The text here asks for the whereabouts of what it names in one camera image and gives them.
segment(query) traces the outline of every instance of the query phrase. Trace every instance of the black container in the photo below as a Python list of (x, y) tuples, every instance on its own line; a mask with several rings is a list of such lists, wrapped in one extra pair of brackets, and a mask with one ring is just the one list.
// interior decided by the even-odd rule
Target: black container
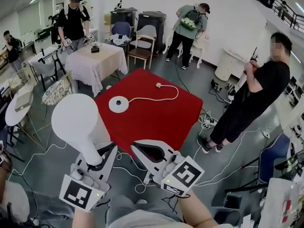
[(146, 25), (153, 25), (156, 28), (157, 39), (154, 46), (154, 53), (163, 51), (163, 34), (165, 30), (165, 22), (167, 15), (158, 11), (145, 11), (139, 14), (137, 30), (142, 29)]
[(111, 11), (111, 25), (116, 22), (128, 22), (130, 26), (134, 27), (135, 12), (137, 9), (127, 8), (127, 9), (116, 9)]

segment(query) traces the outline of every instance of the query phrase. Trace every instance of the fluorescent light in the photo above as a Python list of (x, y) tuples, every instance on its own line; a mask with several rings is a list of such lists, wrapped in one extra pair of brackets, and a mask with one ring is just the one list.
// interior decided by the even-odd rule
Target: fluorescent light
[(302, 10), (302, 12), (304, 13), (304, 9), (300, 6), (300, 4), (298, 4), (297, 2), (296, 2), (296, 5), (299, 7), (299, 9), (300, 10)]
[(31, 3), (33, 3), (34, 1), (36, 1), (36, 0), (32, 0), (32, 1), (30, 1), (29, 3), (31, 4)]
[(292, 53), (292, 54), (294, 55), (294, 57), (298, 60), (299, 63), (302, 63), (302, 62), (300, 61), (300, 59), (298, 59), (297, 56), (296, 56), (293, 52), (291, 52), (291, 53)]

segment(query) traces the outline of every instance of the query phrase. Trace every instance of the metal railing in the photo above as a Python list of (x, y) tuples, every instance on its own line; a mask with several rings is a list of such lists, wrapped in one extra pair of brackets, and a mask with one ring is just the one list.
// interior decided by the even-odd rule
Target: metal railing
[(283, 0), (275, 0), (273, 4), (267, 4), (267, 7), (272, 9), (290, 28), (304, 33), (304, 16), (296, 14), (288, 4), (282, 4)]

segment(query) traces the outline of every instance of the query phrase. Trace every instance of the red table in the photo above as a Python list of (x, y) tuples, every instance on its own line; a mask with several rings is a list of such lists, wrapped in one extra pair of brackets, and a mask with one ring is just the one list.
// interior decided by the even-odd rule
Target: red table
[(123, 113), (114, 113), (109, 109), (109, 101), (114, 96), (123, 96), (128, 100), (176, 96), (175, 88), (157, 88), (157, 83), (173, 85), (149, 71), (137, 69), (95, 99), (111, 141), (129, 154), (132, 154), (130, 144), (142, 139), (164, 141), (174, 150), (179, 150), (191, 127), (198, 121), (203, 101), (180, 87), (177, 87), (179, 96), (175, 100), (134, 100)]

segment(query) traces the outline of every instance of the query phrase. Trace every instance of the green shirt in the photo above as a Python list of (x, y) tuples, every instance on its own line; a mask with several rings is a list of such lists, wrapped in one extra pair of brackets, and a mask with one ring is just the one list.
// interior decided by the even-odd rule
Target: green shirt
[(181, 13), (181, 16), (175, 23), (173, 29), (176, 31), (176, 33), (182, 36), (185, 36), (190, 39), (195, 39), (196, 35), (198, 34), (199, 28), (202, 28), (203, 30), (207, 28), (208, 19), (205, 15), (203, 15), (198, 25), (198, 29), (194, 29), (194, 30), (187, 29), (186, 27), (182, 26), (180, 22), (181, 19), (191, 10), (194, 10), (194, 7), (191, 5), (185, 5), (178, 10), (178, 12)]

